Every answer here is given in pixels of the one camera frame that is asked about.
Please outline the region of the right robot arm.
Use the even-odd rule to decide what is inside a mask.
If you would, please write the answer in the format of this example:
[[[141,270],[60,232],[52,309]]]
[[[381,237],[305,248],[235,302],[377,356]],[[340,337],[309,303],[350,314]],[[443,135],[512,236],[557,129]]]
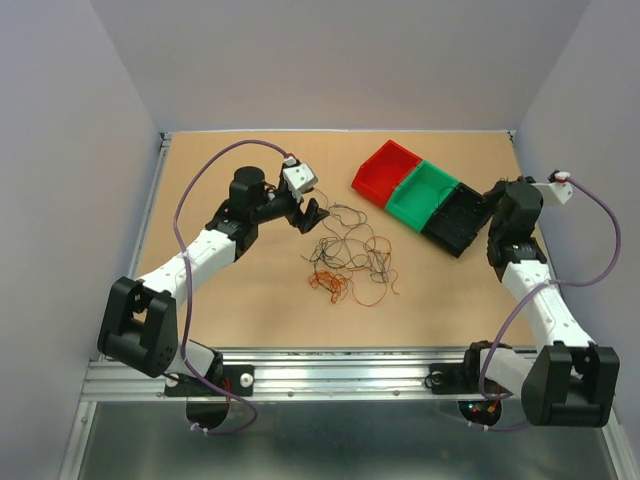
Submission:
[[[575,191],[604,204],[560,170],[545,183],[501,180],[486,195],[495,204],[488,262],[517,304],[493,341],[469,347],[460,378],[488,401],[518,399],[533,426],[605,426],[620,369],[615,350],[598,345],[571,313],[561,294],[567,283],[533,236],[544,206],[564,205]]]

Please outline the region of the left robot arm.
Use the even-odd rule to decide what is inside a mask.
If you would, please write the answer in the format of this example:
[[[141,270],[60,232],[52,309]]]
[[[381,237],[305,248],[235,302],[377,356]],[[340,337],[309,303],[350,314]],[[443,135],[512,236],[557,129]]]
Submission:
[[[184,251],[138,279],[114,282],[97,340],[99,352],[151,378],[184,375],[199,393],[215,392],[222,386],[222,355],[178,332],[178,310],[249,250],[261,224],[284,218],[307,233],[326,218],[316,200],[303,199],[317,181],[307,164],[292,160],[282,165],[274,188],[257,167],[236,170],[228,198]]]

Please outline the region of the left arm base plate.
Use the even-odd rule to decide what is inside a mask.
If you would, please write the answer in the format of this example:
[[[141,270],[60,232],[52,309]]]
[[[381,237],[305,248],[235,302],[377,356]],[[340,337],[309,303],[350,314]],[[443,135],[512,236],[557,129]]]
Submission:
[[[164,395],[169,398],[178,397],[211,397],[219,393],[211,390],[200,380],[185,374],[173,374],[173,380],[166,379]],[[205,378],[218,388],[241,397],[253,395],[254,366],[251,364],[229,365],[215,367]]]

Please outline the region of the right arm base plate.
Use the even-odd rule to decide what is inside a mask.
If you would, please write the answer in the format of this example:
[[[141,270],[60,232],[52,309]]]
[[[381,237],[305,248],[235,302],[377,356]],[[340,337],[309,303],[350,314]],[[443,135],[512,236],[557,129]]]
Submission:
[[[431,363],[424,379],[434,395],[479,394],[479,366],[462,362]]]

